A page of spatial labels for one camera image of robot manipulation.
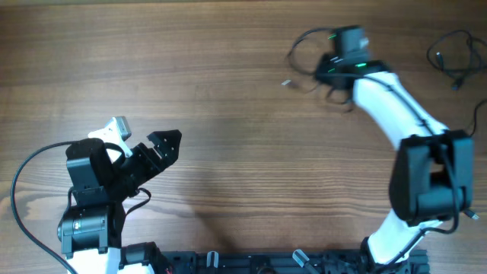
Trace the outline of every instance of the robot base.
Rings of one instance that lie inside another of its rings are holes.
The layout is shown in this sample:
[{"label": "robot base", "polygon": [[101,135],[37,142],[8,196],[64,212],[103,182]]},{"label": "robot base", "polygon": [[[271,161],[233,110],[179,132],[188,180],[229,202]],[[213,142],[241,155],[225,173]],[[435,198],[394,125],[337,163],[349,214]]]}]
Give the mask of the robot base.
[{"label": "robot base", "polygon": [[[307,253],[309,264],[316,270],[300,267],[292,258],[292,253],[242,253],[218,255],[218,268],[207,267],[207,254],[194,252],[163,252],[173,265],[173,273],[178,274],[359,274],[362,272],[359,260],[360,250],[328,250],[322,253]],[[428,274],[426,250],[414,250],[400,267],[383,273]]]}]

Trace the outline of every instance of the robotic arm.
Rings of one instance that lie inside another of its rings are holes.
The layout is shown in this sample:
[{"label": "robotic arm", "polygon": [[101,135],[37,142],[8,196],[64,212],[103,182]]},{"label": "robotic arm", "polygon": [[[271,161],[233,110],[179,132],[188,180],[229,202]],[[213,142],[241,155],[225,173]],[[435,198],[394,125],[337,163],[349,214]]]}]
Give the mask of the robotic arm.
[{"label": "robotic arm", "polygon": [[[171,166],[179,157],[179,130],[153,132],[154,144],[129,149],[132,132],[124,116],[112,118],[89,139],[70,145],[66,166],[73,182],[76,206],[69,206],[58,226],[62,253],[78,273],[170,274],[171,266],[154,243],[122,247],[126,216],[147,203],[151,194],[140,186]],[[148,199],[125,211],[122,202],[140,192]]]},{"label": "robotic arm", "polygon": [[[426,231],[438,231],[442,221],[469,208],[473,142],[429,115],[383,62],[370,60],[360,27],[334,30],[331,37],[335,52],[323,56],[315,79],[349,90],[349,101],[375,120],[398,151],[389,191],[393,208],[364,251],[371,265],[400,263]],[[431,172],[433,163],[445,167]]]}]

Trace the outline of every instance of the wood grain surface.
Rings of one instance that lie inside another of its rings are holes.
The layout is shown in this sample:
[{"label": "wood grain surface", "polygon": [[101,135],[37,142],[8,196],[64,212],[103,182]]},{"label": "wood grain surface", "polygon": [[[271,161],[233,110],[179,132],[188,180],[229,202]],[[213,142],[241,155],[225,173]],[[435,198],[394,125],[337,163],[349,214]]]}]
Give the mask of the wood grain surface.
[{"label": "wood grain surface", "polygon": [[[300,33],[362,25],[371,52],[391,64],[433,116],[465,128],[487,97],[485,75],[459,92],[425,60],[440,35],[487,38],[485,1],[293,1],[83,5],[0,9],[0,272],[64,273],[30,242],[10,207],[11,178],[32,151],[85,138],[112,116],[129,146],[155,130],[183,133],[180,159],[145,184],[153,199],[128,217],[123,243],[206,252],[356,248],[389,211],[395,152],[363,111],[281,86]],[[463,41],[445,47],[465,57]],[[307,65],[325,46],[303,45]],[[475,136],[474,208],[451,236],[430,234],[433,273],[487,268],[487,123]],[[56,226],[71,185],[65,148],[27,165],[17,188],[26,226],[60,252]],[[143,199],[130,199],[127,207]]]}]

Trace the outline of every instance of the cable connector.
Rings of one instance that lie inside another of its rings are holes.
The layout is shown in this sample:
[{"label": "cable connector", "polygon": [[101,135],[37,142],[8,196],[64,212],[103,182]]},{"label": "cable connector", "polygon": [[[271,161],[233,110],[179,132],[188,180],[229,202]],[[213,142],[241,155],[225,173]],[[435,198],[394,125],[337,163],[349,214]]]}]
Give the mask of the cable connector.
[{"label": "cable connector", "polygon": [[289,87],[289,88],[299,88],[300,85],[296,83],[295,81],[292,81],[291,79],[288,79],[286,81],[283,81],[281,83],[282,86]]},{"label": "cable connector", "polygon": [[444,61],[443,61],[443,56],[441,55],[440,52],[436,53],[436,63],[440,66],[440,70],[444,70]]},{"label": "cable connector", "polygon": [[458,91],[460,87],[463,85],[463,78],[458,78],[455,82],[451,85],[451,89],[454,91]]},{"label": "cable connector", "polygon": [[475,213],[472,209],[465,209],[463,210],[463,214],[467,215],[472,220],[478,220],[480,217]]}]

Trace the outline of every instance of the wire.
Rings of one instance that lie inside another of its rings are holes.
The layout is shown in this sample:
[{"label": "wire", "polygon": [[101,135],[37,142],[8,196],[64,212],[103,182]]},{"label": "wire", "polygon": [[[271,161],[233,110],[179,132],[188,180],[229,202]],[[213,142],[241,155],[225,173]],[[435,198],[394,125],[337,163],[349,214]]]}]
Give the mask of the wire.
[{"label": "wire", "polygon": [[440,229],[440,228],[425,228],[423,230],[426,232],[432,231],[432,232],[437,232],[437,233],[441,233],[441,234],[452,234],[458,228],[459,217],[460,217],[460,205],[458,204],[458,198],[457,198],[457,190],[458,190],[457,178],[455,177],[454,168],[451,165],[450,159],[448,158],[445,150],[440,149],[439,153],[440,153],[440,156],[444,162],[444,169],[447,171],[450,187],[453,191],[452,199],[454,202],[454,210],[453,210],[454,211],[454,223],[451,226],[451,228],[448,230],[444,230],[444,229]]},{"label": "wire", "polygon": [[487,99],[478,102],[477,105],[475,105],[475,108],[473,109],[473,129],[472,132],[470,133],[470,137],[472,137],[477,130],[477,112],[479,111],[479,108],[484,104],[487,104]]},{"label": "wire", "polygon": [[18,177],[21,175],[21,171],[22,171],[22,169],[24,169],[25,165],[30,160],[32,160],[32,158],[34,158],[36,155],[38,155],[39,153],[41,153],[43,151],[46,151],[46,150],[51,149],[51,148],[56,148],[56,147],[59,147],[59,146],[63,146],[63,145],[72,145],[73,143],[75,143],[75,142],[73,142],[73,141],[71,141],[71,142],[60,142],[60,143],[56,143],[56,144],[52,144],[52,145],[47,145],[47,146],[45,146],[45,147],[43,147],[43,148],[35,151],[33,154],[31,154],[29,157],[27,157],[27,159],[25,159],[25,161],[17,169],[17,172],[15,173],[14,179],[12,180],[12,188],[11,188],[11,192],[10,192],[10,200],[11,200],[11,207],[12,207],[12,212],[14,213],[15,221],[17,222],[18,226],[21,228],[22,232],[24,232],[24,234],[29,239],[31,239],[38,247],[40,247],[41,249],[43,249],[44,251],[46,251],[49,255],[51,255],[52,257],[54,257],[54,259],[56,259],[58,262],[60,262],[62,264],[62,266],[64,266],[71,274],[76,274],[76,270],[72,266],[70,266],[68,262],[66,262],[63,258],[60,257],[60,255],[58,255],[56,252],[52,251],[45,244],[43,244],[41,241],[37,240],[37,238],[35,238],[27,230],[27,228],[25,227],[24,223],[22,223],[22,221],[21,221],[21,217],[19,216],[18,211],[17,211],[17,204],[15,203],[15,186],[17,184]]},{"label": "wire", "polygon": [[[448,37],[452,37],[454,35],[462,33],[466,34],[467,36],[466,46],[469,50],[469,64],[466,68],[445,68],[443,56],[440,52],[436,53],[436,63],[431,60],[431,51],[439,43],[443,42]],[[426,50],[426,59],[433,66],[433,68],[437,69],[440,72],[443,72],[448,77],[454,79],[455,81],[452,84],[452,88],[454,90],[458,90],[464,83],[465,79],[481,72],[484,69],[487,69],[487,65],[484,63],[479,52],[474,48],[475,43],[487,47],[486,41],[473,36],[468,30],[454,30],[450,33],[446,33],[438,40],[436,40],[431,46],[429,46],[428,50]]]},{"label": "wire", "polygon": [[137,189],[137,194],[136,195],[138,195],[141,191],[143,193],[145,193],[148,196],[148,198],[145,199],[144,201],[138,203],[137,205],[134,205],[129,210],[127,210],[127,213],[125,214],[125,217],[127,217],[127,215],[130,214],[131,212],[134,212],[136,209],[140,209],[142,206],[145,206],[145,204],[148,203],[151,200],[151,197],[152,197],[151,192],[148,191],[148,190],[146,190],[145,188],[139,187]]},{"label": "wire", "polygon": [[301,34],[294,43],[292,43],[291,50],[289,50],[288,55],[286,56],[288,58],[289,65],[298,73],[301,73],[302,75],[315,75],[316,71],[307,71],[306,69],[302,68],[300,65],[296,63],[296,60],[294,59],[294,50],[296,47],[299,45],[299,43],[303,42],[306,40],[306,36],[316,33],[316,32],[321,32],[321,31],[332,31],[333,29],[331,27],[318,27],[312,30],[309,30],[303,34]]},{"label": "wire", "polygon": [[66,215],[66,213],[68,213],[69,209],[71,208],[71,194],[73,193],[74,189],[75,189],[75,187],[71,186],[68,190],[68,205],[66,206],[64,213],[62,213],[62,216]]}]

